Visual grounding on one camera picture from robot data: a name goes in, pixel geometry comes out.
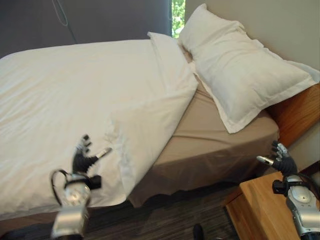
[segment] shoe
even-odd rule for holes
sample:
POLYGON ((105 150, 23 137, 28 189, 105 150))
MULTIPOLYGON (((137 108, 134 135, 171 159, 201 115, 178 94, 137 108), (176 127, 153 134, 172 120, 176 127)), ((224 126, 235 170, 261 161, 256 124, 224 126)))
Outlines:
POLYGON ((193 227, 193 240, 205 240, 204 230, 200 224, 193 227))

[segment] white pillow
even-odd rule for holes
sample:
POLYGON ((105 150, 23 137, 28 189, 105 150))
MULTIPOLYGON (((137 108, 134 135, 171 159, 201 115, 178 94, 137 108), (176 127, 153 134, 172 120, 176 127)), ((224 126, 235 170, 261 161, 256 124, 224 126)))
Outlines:
POLYGON ((180 32, 179 41, 195 57, 198 47, 237 28, 244 29, 244 26, 238 21, 229 21, 214 15, 207 10, 204 3, 194 10, 186 22, 180 32))
POLYGON ((195 64, 229 133, 316 83, 307 72, 266 53, 242 30, 208 42, 195 64))
POLYGON ((311 75, 312 79, 313 79, 317 84, 320 82, 320 71, 312 68, 311 66, 308 66, 308 65, 306 65, 306 64, 303 64, 303 63, 301 63, 301 62, 288 61, 288 60, 283 59, 283 58, 280 57, 278 54, 270 51, 267 47, 264 47, 264 45, 263 45, 259 40, 257 40, 257 39, 252 40, 252 42, 253 42, 254 44, 256 44, 258 47, 263 48, 263 50, 264 50, 266 53, 270 54, 270 55, 273 56, 275 59, 283 60, 283 61, 285 61, 286 63, 291 64, 291 65, 293 65, 293 66, 295 66, 295 67, 297 67, 297 68, 299 68, 299 69, 307 72, 308 74, 311 75))

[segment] window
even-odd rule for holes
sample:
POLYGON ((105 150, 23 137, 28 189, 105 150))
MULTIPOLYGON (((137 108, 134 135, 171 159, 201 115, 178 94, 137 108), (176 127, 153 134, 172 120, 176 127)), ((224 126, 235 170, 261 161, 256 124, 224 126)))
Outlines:
POLYGON ((186 0, 172 0, 172 37, 178 38, 185 26, 186 0))

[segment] gray wall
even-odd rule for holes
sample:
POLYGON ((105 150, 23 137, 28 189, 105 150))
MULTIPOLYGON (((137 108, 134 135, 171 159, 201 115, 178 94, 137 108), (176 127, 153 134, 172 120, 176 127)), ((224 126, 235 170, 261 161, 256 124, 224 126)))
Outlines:
MULTIPOLYGON (((171 35, 170 0, 60 0, 78 43, 171 35)), ((0 58, 10 53, 74 44, 51 0, 0 0, 0 58)))
POLYGON ((186 0, 185 19, 202 3, 286 60, 320 70, 319 0, 186 0))

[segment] white wall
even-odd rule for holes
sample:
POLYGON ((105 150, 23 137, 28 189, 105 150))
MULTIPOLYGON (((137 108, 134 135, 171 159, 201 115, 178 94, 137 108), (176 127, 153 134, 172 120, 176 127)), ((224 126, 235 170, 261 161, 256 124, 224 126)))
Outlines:
POLYGON ((289 147, 298 169, 303 170, 320 160, 320 122, 289 147))
POLYGON ((282 58, 320 70, 319 0, 186 0, 185 19, 202 3, 282 58))

